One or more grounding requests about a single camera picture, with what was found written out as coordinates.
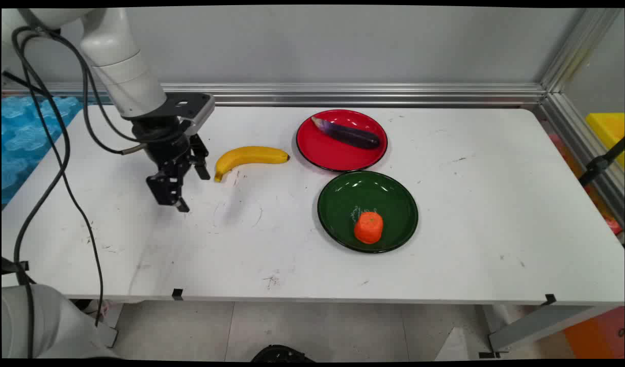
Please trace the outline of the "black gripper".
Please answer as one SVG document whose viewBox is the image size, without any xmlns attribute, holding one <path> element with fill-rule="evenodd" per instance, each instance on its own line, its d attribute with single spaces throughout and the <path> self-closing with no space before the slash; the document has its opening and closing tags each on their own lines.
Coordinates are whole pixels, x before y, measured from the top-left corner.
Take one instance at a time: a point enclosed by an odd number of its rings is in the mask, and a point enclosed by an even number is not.
<svg viewBox="0 0 625 367">
<path fill-rule="evenodd" d="M 184 175 L 190 169 L 189 162 L 202 180 L 210 180 L 206 158 L 208 150 L 198 134 L 189 138 L 185 132 L 191 127 L 189 119 L 177 116 L 163 118 L 142 118 L 133 121 L 135 139 L 146 144 L 145 153 L 157 166 L 157 172 L 148 176 L 146 184 L 154 199 L 161 206 L 173 206 L 178 212 L 189 212 L 189 206 L 182 197 Z"/>
</svg>

